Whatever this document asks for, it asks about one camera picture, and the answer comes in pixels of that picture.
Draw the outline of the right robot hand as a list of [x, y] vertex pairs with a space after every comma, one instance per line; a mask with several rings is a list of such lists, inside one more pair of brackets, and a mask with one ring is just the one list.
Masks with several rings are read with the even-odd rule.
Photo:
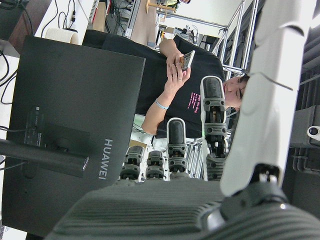
[[223, 86], [200, 85], [204, 178], [119, 180], [82, 197], [49, 240], [317, 240], [320, 222], [281, 190], [314, 0], [268, 0], [230, 151]]

